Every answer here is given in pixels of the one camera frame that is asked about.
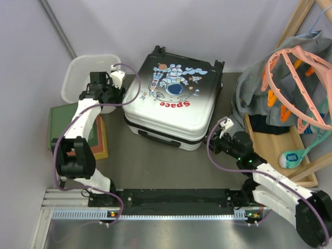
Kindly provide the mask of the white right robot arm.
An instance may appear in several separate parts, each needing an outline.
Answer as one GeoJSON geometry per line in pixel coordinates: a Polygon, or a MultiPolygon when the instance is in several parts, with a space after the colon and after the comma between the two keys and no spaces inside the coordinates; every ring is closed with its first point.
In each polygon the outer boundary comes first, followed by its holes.
{"type": "Polygon", "coordinates": [[[221,129],[211,131],[206,151],[209,158],[220,152],[235,158],[236,170],[224,168],[215,161],[212,163],[223,171],[247,175],[250,185],[245,189],[245,196],[287,220],[307,245],[317,248],[330,243],[330,195],[304,188],[275,170],[254,151],[246,132],[240,131],[231,137],[221,129]]]}

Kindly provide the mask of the green drawer box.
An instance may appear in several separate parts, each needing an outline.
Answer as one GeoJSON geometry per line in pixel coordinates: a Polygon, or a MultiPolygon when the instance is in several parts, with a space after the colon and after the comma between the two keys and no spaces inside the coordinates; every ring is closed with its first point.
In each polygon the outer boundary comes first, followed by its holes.
{"type": "MultiPolygon", "coordinates": [[[[52,107],[49,112],[49,127],[48,127],[48,150],[51,151],[51,142],[54,138],[58,138],[63,130],[72,121],[76,113],[78,103],[66,104],[62,106],[52,107]]],[[[99,146],[99,128],[100,119],[98,116],[93,123],[92,130],[89,134],[88,144],[90,147],[99,146]]]]}

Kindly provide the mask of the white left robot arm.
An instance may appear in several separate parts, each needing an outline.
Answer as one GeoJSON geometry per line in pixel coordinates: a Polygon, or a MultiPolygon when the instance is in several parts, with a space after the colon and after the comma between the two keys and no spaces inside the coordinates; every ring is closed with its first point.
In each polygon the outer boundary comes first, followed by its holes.
{"type": "Polygon", "coordinates": [[[88,138],[96,118],[103,110],[100,104],[107,104],[106,108],[112,112],[114,107],[111,104],[121,102],[125,92],[122,87],[125,76],[120,70],[91,72],[90,82],[79,95],[71,127],[65,131],[63,138],[51,142],[57,174],[90,186],[94,193],[110,192],[114,187],[113,182],[96,168],[88,138]]]}

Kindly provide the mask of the white teal sock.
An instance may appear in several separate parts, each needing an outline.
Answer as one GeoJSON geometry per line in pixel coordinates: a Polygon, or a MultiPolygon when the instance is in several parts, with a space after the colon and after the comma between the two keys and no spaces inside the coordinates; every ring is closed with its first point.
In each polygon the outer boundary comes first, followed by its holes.
{"type": "Polygon", "coordinates": [[[293,169],[298,167],[300,161],[296,153],[282,153],[279,156],[279,165],[283,169],[293,169]]]}

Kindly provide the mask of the grey shirt on hanger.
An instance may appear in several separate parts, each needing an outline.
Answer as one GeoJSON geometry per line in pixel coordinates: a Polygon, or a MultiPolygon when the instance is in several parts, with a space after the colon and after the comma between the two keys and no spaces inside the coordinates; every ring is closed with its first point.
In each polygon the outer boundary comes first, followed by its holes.
{"type": "Polygon", "coordinates": [[[244,129],[245,115],[263,115],[272,126],[313,124],[329,130],[314,100],[318,86],[331,111],[331,39],[322,32],[289,37],[238,78],[230,118],[236,130],[244,129]]]}

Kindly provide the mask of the white black space suitcase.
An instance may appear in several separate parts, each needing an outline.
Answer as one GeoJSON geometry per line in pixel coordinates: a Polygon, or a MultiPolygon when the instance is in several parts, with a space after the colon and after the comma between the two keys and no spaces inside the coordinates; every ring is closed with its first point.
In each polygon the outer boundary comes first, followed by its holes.
{"type": "Polygon", "coordinates": [[[147,139],[187,151],[198,149],[223,87],[224,65],[156,46],[123,98],[124,121],[147,139]]]}

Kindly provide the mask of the wooden clothes rack frame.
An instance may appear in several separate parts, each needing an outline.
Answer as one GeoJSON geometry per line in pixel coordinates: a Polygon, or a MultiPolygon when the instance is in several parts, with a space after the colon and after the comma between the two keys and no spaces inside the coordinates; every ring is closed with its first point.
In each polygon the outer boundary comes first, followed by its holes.
{"type": "MultiPolygon", "coordinates": [[[[291,18],[289,19],[276,47],[288,37],[295,35],[301,27],[308,12],[315,1],[299,1],[291,18]]],[[[288,133],[281,135],[264,134],[253,132],[249,116],[244,117],[245,129],[249,133],[254,150],[267,159],[272,166],[285,176],[296,181],[302,187],[314,188],[319,185],[315,172],[331,164],[331,152],[327,152],[314,161],[304,157],[299,167],[294,169],[283,169],[278,164],[278,158],[282,152],[287,150],[304,149],[300,134],[296,127],[290,127],[288,133]]]]}

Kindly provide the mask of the pink round clip hanger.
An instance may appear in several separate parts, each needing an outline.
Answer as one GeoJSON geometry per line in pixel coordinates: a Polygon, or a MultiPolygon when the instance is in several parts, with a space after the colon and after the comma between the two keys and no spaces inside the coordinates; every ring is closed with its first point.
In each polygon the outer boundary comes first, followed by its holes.
{"type": "Polygon", "coordinates": [[[321,57],[303,50],[300,46],[280,49],[270,56],[264,67],[261,91],[266,91],[269,88],[267,100],[268,107],[272,107],[276,100],[279,100],[282,103],[280,108],[280,120],[282,122],[286,122],[291,114],[297,117],[298,133],[304,133],[309,125],[331,131],[331,125],[326,124],[321,117],[320,112],[313,103],[308,91],[296,72],[296,69],[303,63],[310,66],[309,72],[315,74],[325,88],[327,93],[328,110],[331,113],[331,64],[321,57]],[[312,117],[306,115],[292,104],[275,85],[272,71],[278,64],[280,58],[283,58],[285,61],[285,64],[295,81],[297,89],[304,98],[307,108],[313,115],[312,117]]]}

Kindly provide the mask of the white plastic basket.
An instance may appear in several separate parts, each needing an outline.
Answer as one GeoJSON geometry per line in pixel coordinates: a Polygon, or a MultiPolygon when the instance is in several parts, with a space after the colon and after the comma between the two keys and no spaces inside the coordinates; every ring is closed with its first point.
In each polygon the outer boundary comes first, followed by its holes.
{"type": "Polygon", "coordinates": [[[79,95],[86,90],[90,83],[90,72],[107,72],[110,74],[110,66],[114,65],[118,69],[121,62],[115,54],[84,55],[71,61],[68,66],[61,97],[67,103],[79,101],[79,95]]]}

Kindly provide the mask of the aluminium rail frame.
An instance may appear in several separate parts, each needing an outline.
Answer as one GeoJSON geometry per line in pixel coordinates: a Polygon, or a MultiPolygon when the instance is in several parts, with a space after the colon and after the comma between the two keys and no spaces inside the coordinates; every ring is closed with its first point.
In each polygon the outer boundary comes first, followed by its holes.
{"type": "Polygon", "coordinates": [[[48,189],[41,204],[33,248],[97,248],[110,242],[112,248],[177,247],[190,241],[230,246],[265,245],[281,234],[282,243],[307,245],[294,226],[264,206],[254,217],[245,210],[224,215],[123,215],[124,204],[115,194],[91,193],[85,187],[70,191],[48,189]]]}

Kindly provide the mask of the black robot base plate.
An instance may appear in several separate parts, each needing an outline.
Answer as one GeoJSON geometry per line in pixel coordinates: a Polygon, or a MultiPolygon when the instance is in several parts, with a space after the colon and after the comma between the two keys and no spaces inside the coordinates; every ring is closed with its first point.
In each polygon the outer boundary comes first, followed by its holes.
{"type": "Polygon", "coordinates": [[[224,215],[245,210],[262,214],[261,204],[240,190],[230,189],[124,189],[115,194],[122,200],[123,215],[224,215]]]}

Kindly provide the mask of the dark navy folded cloth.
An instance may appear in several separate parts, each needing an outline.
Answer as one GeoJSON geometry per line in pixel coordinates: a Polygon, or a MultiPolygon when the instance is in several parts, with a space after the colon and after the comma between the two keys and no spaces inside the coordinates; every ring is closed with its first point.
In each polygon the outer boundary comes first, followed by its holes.
{"type": "Polygon", "coordinates": [[[289,127],[273,126],[266,123],[267,116],[249,115],[250,124],[253,132],[280,135],[289,132],[289,127]]]}

